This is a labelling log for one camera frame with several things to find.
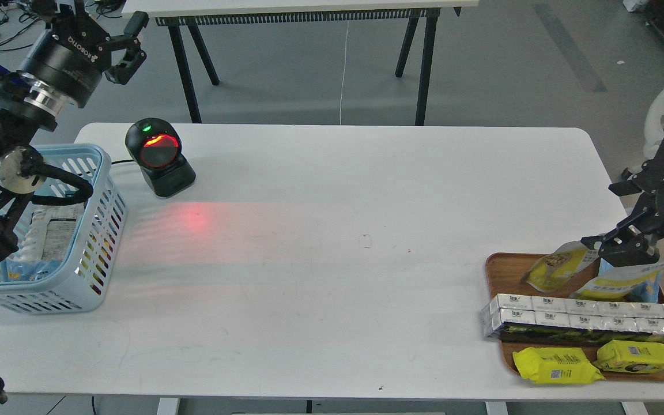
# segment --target yellow package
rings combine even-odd
[[[656,373],[664,370],[664,344],[641,341],[610,341],[598,349],[593,364],[606,371]]]
[[[603,379],[580,347],[529,347],[513,352],[524,379],[534,383],[593,383]]]
[[[524,274],[522,281],[540,292],[556,291],[596,258],[596,250],[589,250],[581,242],[568,242],[550,255],[538,259]]]

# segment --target white table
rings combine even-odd
[[[129,124],[77,142],[127,158]],[[579,129],[176,125],[193,186],[139,168],[104,304],[0,307],[10,392],[512,400],[664,399],[664,383],[533,386],[484,341],[484,263],[625,213]]]
[[[423,126],[427,111],[429,78],[432,71],[432,54],[435,49],[437,18],[443,7],[454,7],[461,12],[463,6],[476,6],[478,0],[189,0],[166,2],[165,0],[129,0],[122,9],[123,16],[136,11],[146,12],[156,18],[158,26],[168,27],[179,68],[186,103],[192,123],[201,123],[201,114],[193,87],[191,72],[180,26],[188,26],[196,50],[213,85],[219,77],[201,37],[201,24],[248,24],[296,21],[345,21],[377,18],[408,18],[409,23],[403,37],[395,75],[400,78],[409,57],[414,33],[419,18],[426,18],[424,49],[419,75],[419,93],[414,125]]]

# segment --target snack bag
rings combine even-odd
[[[570,295],[570,299],[617,300],[632,291],[636,286],[652,278],[659,278],[664,271],[664,261],[650,265],[606,267],[598,277],[588,281]]]
[[[593,364],[606,371],[656,373],[664,370],[661,342],[610,341],[598,349]]]
[[[6,260],[8,281],[36,281],[57,270],[68,254],[84,205],[36,206],[21,248]]]
[[[596,258],[598,251],[590,250],[578,241],[568,242],[550,255],[538,259],[524,274],[522,281],[540,292],[556,291]]]
[[[513,352],[522,379],[534,383],[593,383],[604,379],[580,347],[529,347]]]

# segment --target light blue basket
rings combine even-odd
[[[8,281],[5,262],[0,263],[0,305],[32,315],[93,310],[104,300],[127,218],[125,201],[109,177],[111,159],[92,144],[42,145],[37,150],[48,164],[88,180],[94,196],[86,203],[66,258],[55,271],[36,281]],[[47,179],[36,193],[62,197],[74,190]],[[32,211],[34,207],[29,204],[15,227],[20,244]]]

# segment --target brown tray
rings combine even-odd
[[[542,294],[527,283],[522,283],[522,276],[526,273],[535,261],[545,256],[545,254],[531,253],[495,253],[485,261],[485,275],[488,280],[488,292],[490,297],[496,294],[524,294],[524,295],[549,295],[550,297],[562,297],[566,299],[570,293],[579,289],[591,278],[598,275],[598,261],[574,275],[559,290]],[[659,302],[664,303],[664,294],[659,291]],[[520,352],[527,347],[556,347],[554,344],[527,344],[527,342],[500,342],[501,354],[503,355],[506,366],[518,375],[514,365],[512,352]],[[585,352],[586,357],[593,361],[596,359],[597,346],[580,347]],[[602,375],[606,380],[633,380],[633,381],[652,381],[664,382],[664,371],[657,373],[621,373],[612,371],[603,371]]]

